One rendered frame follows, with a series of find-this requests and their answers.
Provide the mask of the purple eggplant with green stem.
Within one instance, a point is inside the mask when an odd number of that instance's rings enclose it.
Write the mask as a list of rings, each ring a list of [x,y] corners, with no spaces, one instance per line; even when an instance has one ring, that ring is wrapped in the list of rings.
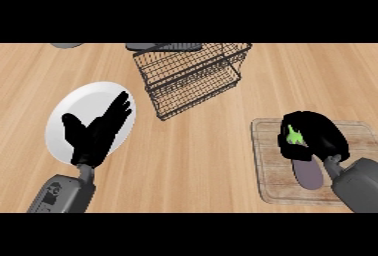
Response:
[[[301,147],[307,147],[301,133],[288,126],[286,142]],[[292,172],[300,186],[307,190],[316,190],[323,185],[322,170],[314,159],[308,161],[291,160]]]

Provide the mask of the dark grey flat object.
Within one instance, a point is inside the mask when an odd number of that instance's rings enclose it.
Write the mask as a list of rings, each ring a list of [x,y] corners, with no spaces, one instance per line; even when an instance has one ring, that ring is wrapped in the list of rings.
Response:
[[[201,43],[127,43],[125,48],[130,51],[149,50],[162,51],[198,51],[202,49]]]

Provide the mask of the wooden cutting board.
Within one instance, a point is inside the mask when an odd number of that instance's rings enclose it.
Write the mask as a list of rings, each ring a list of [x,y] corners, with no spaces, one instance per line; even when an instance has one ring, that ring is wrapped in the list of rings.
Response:
[[[335,121],[347,142],[350,158],[341,162],[347,168],[362,157],[378,162],[378,131],[362,121]],[[277,134],[279,118],[257,118],[251,122],[251,139],[257,172],[258,192],[264,202],[270,204],[342,206],[344,203],[331,190],[331,178],[322,167],[323,185],[316,190],[304,189],[295,179],[291,160],[280,155]]]

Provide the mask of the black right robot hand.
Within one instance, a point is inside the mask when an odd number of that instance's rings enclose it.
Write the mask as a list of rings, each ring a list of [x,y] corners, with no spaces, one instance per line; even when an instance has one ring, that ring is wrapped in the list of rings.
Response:
[[[348,143],[334,122],[311,111],[295,111],[283,116],[277,135],[280,154],[286,159],[310,161],[339,155],[350,157]]]

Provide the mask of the white round plate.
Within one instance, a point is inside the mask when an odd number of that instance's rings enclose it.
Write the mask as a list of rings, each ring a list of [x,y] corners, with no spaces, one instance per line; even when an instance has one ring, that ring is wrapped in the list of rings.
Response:
[[[74,147],[65,140],[62,115],[65,113],[74,114],[81,123],[88,125],[94,118],[105,114],[105,111],[121,92],[128,94],[131,114],[115,135],[115,140],[109,149],[109,154],[112,154],[130,135],[136,121],[136,102],[127,88],[109,81],[93,82],[77,88],[56,105],[46,124],[44,142],[52,156],[62,163],[71,163],[74,153]]]

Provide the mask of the grey round object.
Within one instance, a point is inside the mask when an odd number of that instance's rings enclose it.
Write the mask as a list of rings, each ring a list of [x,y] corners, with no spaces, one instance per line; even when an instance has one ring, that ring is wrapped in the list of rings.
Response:
[[[75,48],[80,45],[83,45],[83,43],[50,43],[56,48],[59,49],[69,49],[69,48]]]

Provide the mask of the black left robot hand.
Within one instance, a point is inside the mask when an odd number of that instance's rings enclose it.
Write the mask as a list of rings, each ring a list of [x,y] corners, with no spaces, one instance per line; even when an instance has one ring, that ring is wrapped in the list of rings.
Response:
[[[71,164],[96,168],[108,155],[115,136],[131,114],[128,93],[122,91],[102,116],[84,125],[71,113],[62,115],[65,140],[74,148]]]

